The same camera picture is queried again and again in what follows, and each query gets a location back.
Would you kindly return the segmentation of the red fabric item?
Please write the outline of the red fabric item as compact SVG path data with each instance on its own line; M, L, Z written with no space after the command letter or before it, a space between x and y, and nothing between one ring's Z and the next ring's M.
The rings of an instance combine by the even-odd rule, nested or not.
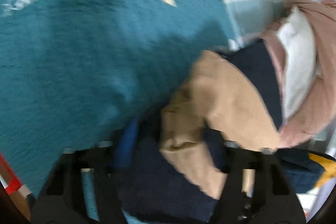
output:
M17 192L22 183L19 181L17 176L15 175L14 171L10 168L5 158L1 155L0 156L0 163L1 163L1 178L5 181L5 191L8 195L11 195L14 192Z

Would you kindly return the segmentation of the navy and yellow jacket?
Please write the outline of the navy and yellow jacket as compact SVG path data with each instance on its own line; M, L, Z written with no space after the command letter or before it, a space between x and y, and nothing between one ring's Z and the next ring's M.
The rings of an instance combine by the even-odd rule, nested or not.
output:
M319 188L335 178L335 158L325 153L288 148L278 150L276 155L297 194Z

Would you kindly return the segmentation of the tan beige jacket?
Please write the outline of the tan beige jacket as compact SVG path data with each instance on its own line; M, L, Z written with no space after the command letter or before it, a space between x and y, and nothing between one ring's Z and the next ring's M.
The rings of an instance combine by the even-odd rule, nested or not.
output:
M227 176L214 165L201 134L205 125L248 150L282 147L256 87L236 66L211 51L202 52L161 117L162 155L190 183L216 200Z

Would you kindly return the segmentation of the pink embroidered quilt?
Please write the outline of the pink embroidered quilt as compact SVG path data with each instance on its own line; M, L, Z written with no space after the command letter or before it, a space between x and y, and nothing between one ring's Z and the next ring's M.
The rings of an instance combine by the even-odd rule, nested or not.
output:
M293 6L303 12L313 29L316 64L313 82L299 110L289 119L284 118L282 111L282 147L294 147L313 138L335 117L335 0L289 0L288 16ZM282 104L285 51L276 33L287 17L274 22L261 36L276 71Z

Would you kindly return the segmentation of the white pillow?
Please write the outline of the white pillow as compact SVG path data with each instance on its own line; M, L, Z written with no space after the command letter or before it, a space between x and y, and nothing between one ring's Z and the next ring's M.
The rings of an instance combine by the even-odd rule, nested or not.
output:
M276 37L285 51L282 110L284 118L289 119L303 104L313 82L317 51L315 36L307 17L293 6Z

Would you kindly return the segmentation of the teal patterned bedspread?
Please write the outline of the teal patterned bedspread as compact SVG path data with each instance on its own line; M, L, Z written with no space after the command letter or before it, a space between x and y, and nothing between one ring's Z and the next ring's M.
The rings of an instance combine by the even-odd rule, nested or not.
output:
M1 0L1 154L38 193L64 148L165 102L231 34L221 0Z

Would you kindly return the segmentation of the folded navy blue garment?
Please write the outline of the folded navy blue garment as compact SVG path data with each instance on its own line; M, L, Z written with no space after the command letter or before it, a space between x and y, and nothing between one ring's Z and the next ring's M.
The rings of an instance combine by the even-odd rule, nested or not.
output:
M214 53L236 66L256 87L278 131L282 125L280 92L276 71L265 43L259 40L237 52ZM161 153L161 114L166 106L138 121L131 162L115 177L122 208L128 214L146 221L161 219L206 222L218 199L207 196L198 186L190 183ZM205 142L207 127L209 126L205 125L201 131ZM214 157L211 157L220 170Z

